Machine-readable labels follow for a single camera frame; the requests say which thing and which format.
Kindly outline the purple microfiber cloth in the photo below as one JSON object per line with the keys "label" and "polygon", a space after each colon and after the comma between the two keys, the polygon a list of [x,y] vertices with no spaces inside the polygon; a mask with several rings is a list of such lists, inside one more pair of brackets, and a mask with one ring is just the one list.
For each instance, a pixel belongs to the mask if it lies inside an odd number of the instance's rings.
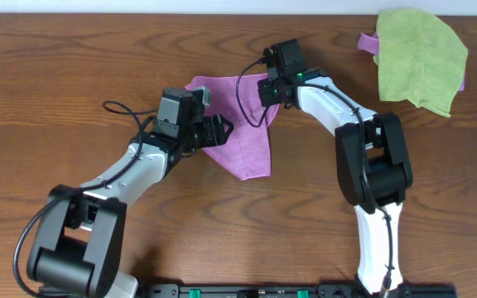
{"label": "purple microfiber cloth", "polygon": [[271,148],[268,127],[279,107],[265,111],[258,95],[258,81],[266,74],[249,74],[242,78],[196,76],[185,87],[200,86],[211,92],[210,106],[205,114],[219,114],[234,125],[228,141],[204,152],[240,180],[271,175]]}

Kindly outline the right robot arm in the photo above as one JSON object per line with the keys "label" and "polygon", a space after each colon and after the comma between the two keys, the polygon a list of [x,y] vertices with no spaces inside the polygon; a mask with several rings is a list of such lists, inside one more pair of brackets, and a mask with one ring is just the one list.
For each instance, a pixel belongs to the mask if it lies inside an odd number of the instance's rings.
{"label": "right robot arm", "polygon": [[265,48],[260,61],[267,67],[267,78],[258,82],[262,106],[295,107],[334,136],[338,183],[357,216],[359,284],[370,296],[396,296],[403,282],[398,225],[412,185],[399,117],[376,113],[340,91],[325,71],[307,65],[296,39]]}

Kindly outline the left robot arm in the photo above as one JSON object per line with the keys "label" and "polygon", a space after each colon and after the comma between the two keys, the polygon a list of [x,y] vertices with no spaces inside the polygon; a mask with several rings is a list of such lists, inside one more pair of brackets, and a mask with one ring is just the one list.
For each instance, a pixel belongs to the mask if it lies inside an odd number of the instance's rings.
{"label": "left robot arm", "polygon": [[137,121],[124,155],[78,188],[58,185],[32,219],[38,226],[26,274],[35,297],[136,297],[137,278],[119,269],[128,209],[184,157],[224,145],[234,125],[205,115],[210,89],[165,88],[156,115]]}

